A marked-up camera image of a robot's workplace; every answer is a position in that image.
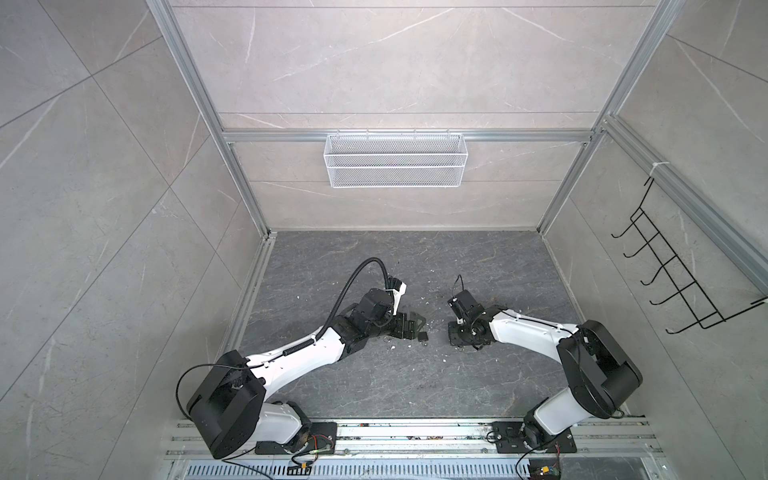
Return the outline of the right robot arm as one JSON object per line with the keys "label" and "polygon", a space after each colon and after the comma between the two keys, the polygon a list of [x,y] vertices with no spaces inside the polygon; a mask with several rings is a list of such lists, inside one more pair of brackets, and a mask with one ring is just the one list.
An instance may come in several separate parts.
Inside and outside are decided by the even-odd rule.
{"label": "right robot arm", "polygon": [[522,347],[558,362],[567,387],[526,413],[517,435],[543,450],[573,425],[609,419],[642,385],[643,376],[607,327],[594,320],[561,324],[503,307],[486,308],[463,290],[448,301],[456,320],[449,343],[477,350],[493,343]]}

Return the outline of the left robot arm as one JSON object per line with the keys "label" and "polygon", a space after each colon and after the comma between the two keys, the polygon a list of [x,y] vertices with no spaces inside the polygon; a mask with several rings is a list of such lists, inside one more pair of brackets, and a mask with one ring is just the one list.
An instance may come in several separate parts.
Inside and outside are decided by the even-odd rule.
{"label": "left robot arm", "polygon": [[186,415],[212,457],[229,459],[250,442],[295,453],[311,436],[312,422],[294,402],[272,403],[282,387],[362,350],[372,338],[426,340],[426,319],[400,310],[405,288],[373,288],[331,317],[328,327],[279,349],[245,356],[223,354],[191,396]]}

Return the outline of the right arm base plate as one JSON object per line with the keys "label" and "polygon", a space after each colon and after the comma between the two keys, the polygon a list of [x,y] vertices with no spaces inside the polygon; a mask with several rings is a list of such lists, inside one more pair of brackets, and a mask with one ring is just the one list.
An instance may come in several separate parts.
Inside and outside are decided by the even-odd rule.
{"label": "right arm base plate", "polygon": [[523,421],[493,422],[485,440],[503,454],[577,452],[570,429],[553,436]]}

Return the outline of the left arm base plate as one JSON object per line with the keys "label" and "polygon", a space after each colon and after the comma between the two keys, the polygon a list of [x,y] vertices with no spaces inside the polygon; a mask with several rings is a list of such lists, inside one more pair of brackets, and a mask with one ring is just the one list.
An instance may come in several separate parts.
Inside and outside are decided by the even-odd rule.
{"label": "left arm base plate", "polygon": [[313,422],[309,427],[302,427],[286,444],[258,441],[254,453],[256,455],[293,455],[299,451],[310,451],[318,447],[333,453],[337,430],[336,422]]}

